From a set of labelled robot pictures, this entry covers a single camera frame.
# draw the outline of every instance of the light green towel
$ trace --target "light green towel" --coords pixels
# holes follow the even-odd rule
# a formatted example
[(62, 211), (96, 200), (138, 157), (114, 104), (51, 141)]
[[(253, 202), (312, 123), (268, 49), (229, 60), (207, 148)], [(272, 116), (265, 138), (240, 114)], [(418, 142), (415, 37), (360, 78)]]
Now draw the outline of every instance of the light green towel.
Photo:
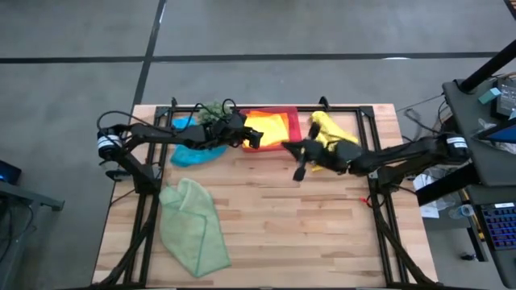
[(161, 241), (192, 276), (231, 266), (213, 199), (199, 183), (183, 178), (160, 202)]

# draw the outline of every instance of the cord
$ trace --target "cord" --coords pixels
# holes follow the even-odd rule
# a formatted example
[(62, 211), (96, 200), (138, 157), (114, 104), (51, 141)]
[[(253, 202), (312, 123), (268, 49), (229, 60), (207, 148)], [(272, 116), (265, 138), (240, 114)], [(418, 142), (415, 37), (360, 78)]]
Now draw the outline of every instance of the cord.
[[(409, 115), (409, 112), (414, 112), (415, 116), (414, 116), (414, 117), (413, 117), (413, 116), (410, 116), (410, 115)], [(407, 110), (405, 110), (404, 115), (405, 115), (405, 117), (407, 117), (410, 121), (415, 122), (416, 124), (418, 124), (421, 128), (423, 128), (423, 129), (427, 129), (427, 130), (429, 130), (429, 131), (430, 131), (430, 132), (432, 132), (432, 133), (436, 133), (436, 134), (438, 134), (438, 133), (439, 133), (438, 131), (436, 131), (436, 130), (434, 130), (434, 129), (432, 129), (432, 128), (428, 127), (428, 126), (423, 125), (423, 124), (421, 123), (421, 121), (419, 121), (419, 120), (421, 119), (421, 115), (420, 115), (418, 112), (416, 112), (414, 109), (407, 109)]]
[(34, 210), (32, 209), (32, 207), (24, 202), (20, 202), (20, 204), (25, 205), (29, 209), (29, 211), (31, 213), (31, 217), (29, 218), (29, 221), (25, 225), (25, 228), (19, 234), (14, 235), (13, 210), (11, 208), (12, 205), (8, 205), (9, 206), (9, 208), (8, 208), (9, 209), (9, 229), (7, 231), (7, 238), (0, 239), (0, 241), (7, 241), (7, 246), (6, 246), (6, 249), (2, 253), (2, 256), (0, 256), (0, 263), (2, 263), (2, 261), (6, 258), (7, 252), (10, 249), (10, 245), (11, 245), (12, 241), (15, 239), (21, 238), (28, 231), (28, 229), (32, 225), (32, 222), (34, 221)]
[(235, 101), (233, 101), (233, 99), (227, 98), (227, 99), (225, 99), (225, 100), (223, 101), (223, 113), (224, 113), (224, 114), (227, 114), (227, 113), (226, 113), (226, 106), (225, 106), (225, 105), (226, 105), (226, 102), (228, 102), (228, 101), (233, 103), (233, 110), (237, 110), (237, 109), (238, 109), (238, 108), (237, 108), (237, 106), (236, 106)]
[(111, 110), (111, 111), (107, 111), (105, 112), (104, 114), (100, 115), (100, 117), (98, 117), (97, 119), (97, 129), (105, 136), (107, 137), (104, 132), (102, 132), (102, 128), (100, 127), (100, 121), (102, 120), (102, 118), (104, 118), (105, 116), (107, 116), (108, 114), (121, 114), (121, 115), (124, 115), (124, 116), (127, 116), (129, 118), (133, 118), (135, 119), (136, 121), (138, 122), (141, 122), (143, 123), (145, 126), (149, 126), (149, 127), (152, 127), (152, 128), (155, 128), (156, 130), (159, 130), (159, 131), (162, 131), (164, 133), (171, 133), (170, 130), (167, 130), (163, 127), (160, 127), (160, 126), (154, 126), (152, 125), (151, 123), (149, 122), (146, 122), (144, 120), (142, 120), (141, 118), (138, 118), (136, 116), (134, 116), (133, 114), (129, 114), (129, 113), (126, 113), (126, 112), (122, 112), (122, 111), (119, 111), (119, 110)]
[(409, 137), (404, 136), (404, 135), (402, 135), (402, 138), (403, 138), (404, 140), (409, 141), (410, 143), (412, 143), (412, 142), (414, 141), (413, 139), (410, 139)]
[(441, 124), (441, 128), (443, 128), (443, 120), (441, 119), (441, 113), (442, 113), (442, 110), (441, 108), (443, 107), (444, 103), (446, 103), (446, 100), (444, 100), (441, 105), (439, 105), (439, 108), (437, 109), (437, 118), (439, 119), (439, 123)]
[[(161, 167), (160, 167), (160, 169), (158, 170), (158, 173), (156, 174), (156, 178), (159, 178), (159, 177), (160, 177), (160, 174), (161, 174), (162, 172), (163, 172), (163, 170), (161, 170)], [(113, 206), (115, 202), (117, 202), (117, 201), (119, 201), (119, 200), (123, 199), (124, 197), (128, 196), (129, 194), (133, 193), (134, 191), (136, 191), (136, 188), (134, 188), (134, 189), (132, 189), (132, 190), (128, 191), (127, 193), (124, 193), (124, 194), (123, 194), (122, 196), (120, 196), (120, 197), (117, 197), (116, 199), (114, 199), (114, 201), (112, 201), (112, 202), (110, 203), (110, 207), (111, 207), (111, 206)]]
[(400, 112), (400, 111), (403, 111), (403, 110), (410, 109), (410, 108), (412, 108), (412, 107), (415, 107), (415, 106), (417, 106), (417, 105), (424, 104), (424, 103), (429, 102), (429, 101), (431, 101), (431, 100), (435, 100), (436, 98), (438, 98), (438, 97), (442, 97), (442, 96), (444, 96), (444, 92), (442, 92), (442, 93), (441, 93), (440, 95), (438, 95), (438, 96), (429, 97), (428, 99), (423, 100), (423, 101), (420, 101), (420, 102), (417, 102), (417, 103), (415, 103), (415, 104), (413, 104), (413, 105), (404, 106), (403, 108), (396, 110), (396, 112)]
[[(398, 189), (405, 190), (405, 191), (407, 191), (407, 192), (409, 192), (409, 193), (413, 193), (413, 194), (417, 195), (417, 193), (416, 193), (414, 190), (412, 190), (412, 189), (409, 189), (409, 188), (406, 188), (406, 187), (403, 187), (403, 186), (401, 186), (401, 185), (397, 185), (397, 184), (393, 184), (393, 186), (396, 186)], [(383, 196), (383, 198), (384, 198), (384, 199), (380, 202), (380, 204), (378, 205), (378, 208), (381, 208), (381, 207), (385, 204), (385, 200), (386, 200), (386, 198), (385, 198), (385, 194), (383, 194), (383, 193), (377, 193), (377, 194), (378, 194), (378, 195)], [(370, 209), (372, 209), (371, 198), (372, 198), (372, 197), (371, 197), (371, 194), (369, 194), (369, 195), (368, 195), (368, 197), (367, 197), (365, 200), (362, 200), (362, 201), (364, 201), (364, 203), (365, 203), (365, 204), (366, 204)]]
[(208, 109), (206, 106), (204, 106), (204, 104), (202, 104), (202, 103), (197, 103), (197, 104), (195, 104), (195, 106), (194, 106), (194, 107), (192, 108), (192, 110), (190, 111), (190, 115), (189, 115), (189, 117), (188, 117), (188, 121), (186, 121), (186, 126), (185, 126), (183, 129), (179, 130), (177, 133), (181, 133), (181, 132), (185, 131), (185, 130), (186, 130), (186, 128), (188, 128), (188, 125), (190, 124), (190, 121), (192, 121), (192, 117), (194, 116), (195, 110), (196, 110), (199, 106), (200, 106), (201, 108), (203, 108), (204, 110), (206, 110), (206, 112), (208, 112), (210, 115), (215, 116), (215, 117), (220, 118), (220, 119), (224, 119), (222, 116), (219, 116), (218, 114), (214, 113), (212, 110)]

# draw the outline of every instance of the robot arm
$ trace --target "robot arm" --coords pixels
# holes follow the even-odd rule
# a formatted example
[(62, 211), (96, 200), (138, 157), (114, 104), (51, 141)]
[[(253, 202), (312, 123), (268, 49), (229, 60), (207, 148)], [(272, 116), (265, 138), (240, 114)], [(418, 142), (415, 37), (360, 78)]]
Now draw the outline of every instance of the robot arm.
[[(245, 115), (233, 110), (215, 122), (187, 126), (182, 130), (144, 123), (99, 128), (98, 155), (105, 161), (118, 163), (127, 171), (127, 175), (133, 176), (137, 193), (158, 193), (160, 186), (158, 179), (154, 177), (152, 166), (141, 164), (131, 154), (135, 147), (142, 143), (163, 143), (203, 150), (223, 145), (238, 147), (244, 140), (248, 140), (252, 148), (260, 147), (263, 133), (245, 126), (245, 120)], [(130, 133), (130, 136), (124, 139), (124, 133)]]
[[(376, 170), (382, 171), (380, 186), (400, 184), (406, 176), (419, 174), (436, 164), (460, 165), (469, 159), (466, 147), (456, 146), (463, 140), (459, 135), (441, 134), (423, 137), (412, 143), (388, 147), (380, 151), (364, 151), (360, 145), (342, 139), (324, 147), (315, 141), (320, 127), (312, 123), (309, 136), (300, 142), (285, 142), (283, 146), (299, 162), (294, 180), (301, 181), (305, 175), (306, 163), (319, 165), (337, 174), (346, 172), (356, 176), (366, 176)], [(405, 161), (396, 166), (389, 166)]]

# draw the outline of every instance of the keyboard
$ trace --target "keyboard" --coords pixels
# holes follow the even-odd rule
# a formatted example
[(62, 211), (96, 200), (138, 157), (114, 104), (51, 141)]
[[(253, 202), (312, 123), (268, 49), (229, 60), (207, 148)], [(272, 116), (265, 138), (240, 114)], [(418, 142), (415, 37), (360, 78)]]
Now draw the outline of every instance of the keyboard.
[(486, 240), (495, 251), (516, 249), (516, 206), (514, 203), (481, 205), (487, 226)]

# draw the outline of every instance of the concrete floor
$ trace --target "concrete floor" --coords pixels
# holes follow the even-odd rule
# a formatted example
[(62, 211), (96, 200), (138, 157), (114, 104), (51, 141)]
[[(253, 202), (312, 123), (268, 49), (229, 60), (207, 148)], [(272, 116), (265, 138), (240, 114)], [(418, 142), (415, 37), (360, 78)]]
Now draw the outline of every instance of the concrete floor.
[[(143, 56), (158, 0), (0, 0), (0, 58)], [(168, 0), (155, 55), (495, 52), (516, 38), (502, 0)], [(238, 103), (409, 106), (486, 59), (152, 64), (142, 103), (232, 97)], [(42, 211), (18, 289), (71, 288), (92, 277), (113, 188), (98, 166), (95, 120), (131, 110), (141, 63), (0, 64), (0, 160), (21, 184), (66, 200)], [(510, 64), (505, 71), (516, 71)], [(442, 98), (414, 107), (433, 124)], [(407, 136), (416, 126), (399, 114)], [(107, 119), (125, 122), (123, 118)], [(466, 263), (465, 230), (428, 234), (439, 280), (503, 289), (492, 263)]]

